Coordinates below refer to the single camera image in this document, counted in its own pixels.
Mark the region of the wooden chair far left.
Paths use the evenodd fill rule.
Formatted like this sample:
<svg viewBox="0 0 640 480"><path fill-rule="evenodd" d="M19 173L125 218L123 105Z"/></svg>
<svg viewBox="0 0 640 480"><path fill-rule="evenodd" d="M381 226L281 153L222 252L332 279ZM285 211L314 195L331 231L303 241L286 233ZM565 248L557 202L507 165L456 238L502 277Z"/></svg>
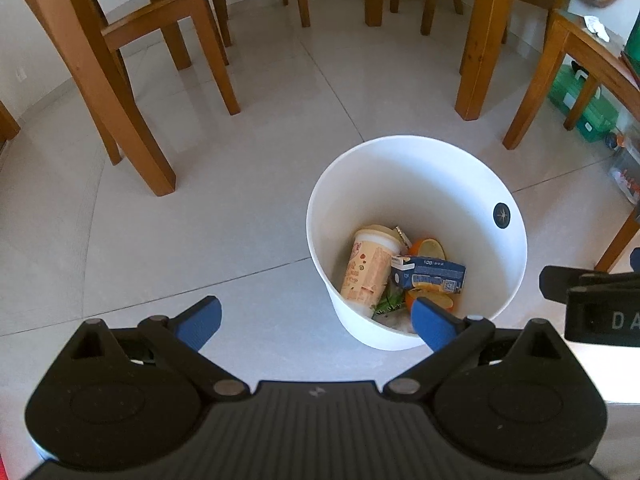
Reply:
<svg viewBox="0 0 640 480"><path fill-rule="evenodd" d="M12 140L21 131L21 126L13 118L6 106L0 102L0 136L2 140Z"/></svg>

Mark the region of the wooden table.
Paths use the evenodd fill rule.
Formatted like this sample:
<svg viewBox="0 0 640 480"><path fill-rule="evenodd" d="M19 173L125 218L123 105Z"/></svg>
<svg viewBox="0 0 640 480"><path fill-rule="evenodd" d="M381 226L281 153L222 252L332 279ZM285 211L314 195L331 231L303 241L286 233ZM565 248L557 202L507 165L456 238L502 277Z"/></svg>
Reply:
<svg viewBox="0 0 640 480"><path fill-rule="evenodd" d="M464 120L480 117L501 45L506 42L514 1L538 6L547 12L546 26L553 21L552 13L566 10L570 0L474 0L471 21L466 33L460 74L461 82L456 112ZM431 33L437 0L425 0L421 34ZM462 0L454 0L454 10L461 14Z"/></svg>

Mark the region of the blue milk carton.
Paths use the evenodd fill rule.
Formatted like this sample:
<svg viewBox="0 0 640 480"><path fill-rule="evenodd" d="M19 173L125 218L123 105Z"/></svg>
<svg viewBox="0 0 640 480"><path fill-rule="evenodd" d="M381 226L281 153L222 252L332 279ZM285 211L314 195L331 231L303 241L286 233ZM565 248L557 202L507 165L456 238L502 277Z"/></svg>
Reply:
<svg viewBox="0 0 640 480"><path fill-rule="evenodd" d="M390 260L390 279L401 289L458 294L462 291L466 267L447 260L396 256Z"/></svg>

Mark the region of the black round bin knob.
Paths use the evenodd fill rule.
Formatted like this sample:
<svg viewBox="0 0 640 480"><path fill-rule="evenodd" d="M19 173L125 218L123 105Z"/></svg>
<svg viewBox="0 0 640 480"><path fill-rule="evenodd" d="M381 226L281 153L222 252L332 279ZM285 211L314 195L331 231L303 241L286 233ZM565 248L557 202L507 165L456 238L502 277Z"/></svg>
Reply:
<svg viewBox="0 0 640 480"><path fill-rule="evenodd" d="M505 203L498 203L492 212L492 218L499 229L506 229L511 222L511 209Z"/></svg>

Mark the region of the beige paper cup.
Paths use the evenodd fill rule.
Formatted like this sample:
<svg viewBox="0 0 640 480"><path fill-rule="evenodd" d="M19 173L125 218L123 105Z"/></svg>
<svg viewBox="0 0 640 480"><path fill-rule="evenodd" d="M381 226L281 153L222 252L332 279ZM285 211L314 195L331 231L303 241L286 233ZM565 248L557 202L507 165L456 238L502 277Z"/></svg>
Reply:
<svg viewBox="0 0 640 480"><path fill-rule="evenodd" d="M396 231L379 224L359 229L354 236L341 296L358 308L372 311L390 277L390 260L405 249Z"/></svg>

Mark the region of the clear plastic storage box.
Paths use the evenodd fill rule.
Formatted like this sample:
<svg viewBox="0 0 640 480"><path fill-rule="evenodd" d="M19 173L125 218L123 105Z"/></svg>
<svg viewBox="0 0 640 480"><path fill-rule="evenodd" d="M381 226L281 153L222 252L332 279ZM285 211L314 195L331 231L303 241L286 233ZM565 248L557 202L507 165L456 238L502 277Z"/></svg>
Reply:
<svg viewBox="0 0 640 480"><path fill-rule="evenodd" d="M633 205L638 205L640 197L639 133L631 130L623 137L622 145L616 151L608 174L620 192Z"/></svg>

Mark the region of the white plastic waste bin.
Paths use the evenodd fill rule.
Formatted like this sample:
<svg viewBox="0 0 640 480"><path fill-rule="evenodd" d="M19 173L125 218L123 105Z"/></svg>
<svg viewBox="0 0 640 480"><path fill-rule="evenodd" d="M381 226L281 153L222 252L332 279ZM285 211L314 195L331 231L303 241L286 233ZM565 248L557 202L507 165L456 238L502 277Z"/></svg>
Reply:
<svg viewBox="0 0 640 480"><path fill-rule="evenodd" d="M492 212L511 209L502 230ZM398 226L416 242L431 237L447 259L466 267L457 315L493 320L514 299L527 264L521 211L484 162L441 140L384 136L341 154L323 171L306 215L307 243L333 309L354 338L384 351L420 347L422 339L376 322L346 302L340 287L355 233L370 224Z"/></svg>

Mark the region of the orange peel half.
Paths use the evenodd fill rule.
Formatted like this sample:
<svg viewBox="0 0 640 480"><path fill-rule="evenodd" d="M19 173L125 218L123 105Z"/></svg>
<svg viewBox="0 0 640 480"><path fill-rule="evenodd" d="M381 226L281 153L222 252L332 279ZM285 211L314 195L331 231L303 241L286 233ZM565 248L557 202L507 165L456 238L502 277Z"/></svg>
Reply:
<svg viewBox="0 0 640 480"><path fill-rule="evenodd" d="M434 238L421 238L414 242L408 250L408 255L413 257L435 258L446 260L446 252L442 244Z"/></svg>

